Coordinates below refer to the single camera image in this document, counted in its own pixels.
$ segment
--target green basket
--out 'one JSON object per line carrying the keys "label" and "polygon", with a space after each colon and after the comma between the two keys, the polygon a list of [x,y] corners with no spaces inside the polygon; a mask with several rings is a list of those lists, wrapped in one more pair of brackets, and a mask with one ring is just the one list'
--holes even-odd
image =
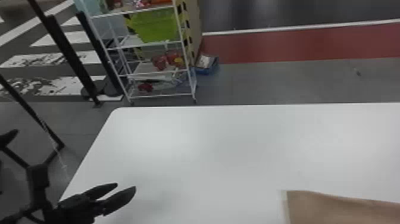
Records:
{"label": "green basket", "polygon": [[173,8],[136,13],[126,23],[145,43],[177,39],[178,29]]}

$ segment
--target white wire shelf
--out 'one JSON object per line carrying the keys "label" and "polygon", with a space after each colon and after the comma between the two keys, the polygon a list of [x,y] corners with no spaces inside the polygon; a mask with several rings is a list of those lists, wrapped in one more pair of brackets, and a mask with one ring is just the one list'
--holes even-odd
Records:
{"label": "white wire shelf", "polygon": [[134,13],[148,12],[148,11],[154,11],[154,10],[162,10],[165,8],[174,8],[174,5],[172,3],[157,4],[157,5],[152,5],[150,7],[145,7],[145,8],[136,8],[133,5],[126,5],[124,7],[111,10],[110,12],[105,13],[105,14],[93,15],[93,16],[91,16],[91,18],[102,18],[102,17],[109,17],[109,16],[115,16],[115,15],[134,14]]}
{"label": "white wire shelf", "polygon": [[152,62],[141,61],[132,74],[121,74],[119,76],[133,77],[135,80],[171,80],[177,73],[182,71],[187,71],[187,69],[179,69],[171,65],[167,65],[167,67],[163,71],[159,71]]}
{"label": "white wire shelf", "polygon": [[173,88],[153,90],[151,92],[138,91],[133,86],[131,86],[131,88],[128,89],[128,96],[129,96],[129,99],[191,96],[192,93],[190,91],[190,86],[185,85],[185,84],[187,84],[187,83],[182,83],[181,85],[173,87]]}
{"label": "white wire shelf", "polygon": [[141,40],[138,35],[128,35],[121,40],[119,43],[120,46],[112,46],[107,48],[107,50],[116,50],[116,49],[127,49],[127,48],[138,48],[143,46],[157,46],[157,45],[166,45],[170,43],[180,43],[180,41],[158,41],[158,42],[148,42],[145,43]]}

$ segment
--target gray floor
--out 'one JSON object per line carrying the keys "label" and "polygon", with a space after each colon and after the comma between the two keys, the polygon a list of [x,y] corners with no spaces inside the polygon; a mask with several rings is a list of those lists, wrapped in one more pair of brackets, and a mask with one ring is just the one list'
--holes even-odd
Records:
{"label": "gray floor", "polygon": [[[400,102],[400,58],[328,60],[222,65],[213,76],[199,76],[200,105],[310,104],[331,102]],[[86,102],[30,103],[67,144],[50,168],[49,198],[57,202],[110,112],[126,102],[92,108]],[[193,106],[189,97],[149,99],[137,106]],[[30,164],[51,152],[45,133],[16,103],[0,103],[0,133],[20,129],[10,148]],[[0,217],[28,202],[25,174],[0,154]]]}

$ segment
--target red mat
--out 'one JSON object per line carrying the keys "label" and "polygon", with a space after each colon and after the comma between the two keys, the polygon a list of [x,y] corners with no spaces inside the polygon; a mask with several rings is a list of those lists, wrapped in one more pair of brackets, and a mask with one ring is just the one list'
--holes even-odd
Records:
{"label": "red mat", "polygon": [[222,64],[400,57],[400,24],[205,36]]}

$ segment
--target cardboard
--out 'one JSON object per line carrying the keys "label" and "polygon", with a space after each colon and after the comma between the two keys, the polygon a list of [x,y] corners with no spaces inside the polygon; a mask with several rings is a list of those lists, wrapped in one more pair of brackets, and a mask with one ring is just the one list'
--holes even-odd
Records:
{"label": "cardboard", "polygon": [[291,224],[399,224],[400,204],[288,191]]}

